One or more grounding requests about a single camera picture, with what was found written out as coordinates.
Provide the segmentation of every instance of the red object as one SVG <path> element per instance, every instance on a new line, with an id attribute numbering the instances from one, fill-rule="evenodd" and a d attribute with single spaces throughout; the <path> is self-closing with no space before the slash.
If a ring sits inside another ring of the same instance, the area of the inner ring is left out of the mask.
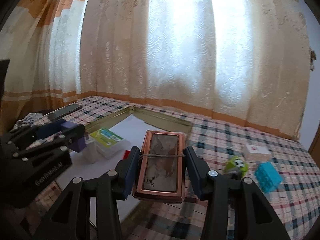
<path id="1" fill-rule="evenodd" d="M 125 152 L 124 152 L 124 156 L 123 156 L 122 159 L 125 160 L 125 159 L 129 156 L 129 153 L 130 153 L 130 151 L 128 151 L 128 150 L 125 151 Z"/>

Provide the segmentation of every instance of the blue block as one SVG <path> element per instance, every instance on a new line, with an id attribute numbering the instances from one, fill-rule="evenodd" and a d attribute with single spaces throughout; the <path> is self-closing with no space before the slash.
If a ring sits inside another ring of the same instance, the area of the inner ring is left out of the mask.
<path id="1" fill-rule="evenodd" d="M 270 162 L 261 163 L 254 175 L 264 193 L 274 191 L 282 182 L 280 174 Z"/>

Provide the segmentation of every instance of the bed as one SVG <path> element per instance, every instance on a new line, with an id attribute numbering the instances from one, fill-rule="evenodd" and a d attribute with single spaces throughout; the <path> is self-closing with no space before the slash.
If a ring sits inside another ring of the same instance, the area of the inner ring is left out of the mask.
<path id="1" fill-rule="evenodd" d="M 265 196 L 290 238 L 303 239 L 320 213 L 320 170 L 298 142 L 197 114 L 174 112 L 161 107 L 142 106 L 111 98 L 91 96 L 77 103 L 83 105 L 83 108 L 64 117 L 66 120 L 88 124 L 114 111 L 135 105 L 190 121 L 193 128 L 186 145 L 192 146 L 197 156 L 203 158 L 210 168 L 221 172 L 230 156 L 241 156 L 243 145 L 266 146 L 272 153 L 271 163 L 282 176 L 283 182 L 276 191 Z M 36 124 L 47 122 L 49 120 L 44 116 Z M 248 176 L 257 182 L 254 171 L 258 163 L 248 164 Z M 130 231 L 128 239 L 200 239 L 207 202 L 199 201 L 193 194 L 188 176 L 185 186 L 186 198 L 183 203 L 150 204 L 143 219 Z M 228 239 L 233 238 L 232 212 L 229 210 Z"/>

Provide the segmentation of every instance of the white patterned curtain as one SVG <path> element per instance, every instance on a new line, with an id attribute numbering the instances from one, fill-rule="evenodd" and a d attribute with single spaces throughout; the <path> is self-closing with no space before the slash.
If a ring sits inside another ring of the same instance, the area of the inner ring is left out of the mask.
<path id="1" fill-rule="evenodd" d="M 81 92 L 292 138 L 308 90 L 297 0 L 88 0 Z"/>
<path id="2" fill-rule="evenodd" d="M 20 0 L 0 31 L 0 59 L 10 59 L 0 130 L 26 114 L 81 97 L 80 39 L 87 0 Z"/>

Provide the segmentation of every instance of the black phone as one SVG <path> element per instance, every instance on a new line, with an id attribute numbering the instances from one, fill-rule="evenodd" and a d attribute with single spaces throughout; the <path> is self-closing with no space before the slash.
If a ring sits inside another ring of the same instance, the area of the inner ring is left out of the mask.
<path id="1" fill-rule="evenodd" d="M 68 106 L 65 106 L 65 107 L 62 107 L 58 110 L 55 110 L 51 113 L 48 114 L 48 119 L 50 121 L 55 121 L 57 119 L 60 119 L 68 114 L 71 114 L 79 109 L 81 109 L 82 106 L 81 105 L 78 105 L 78 104 L 71 104 L 71 105 L 68 105 Z"/>

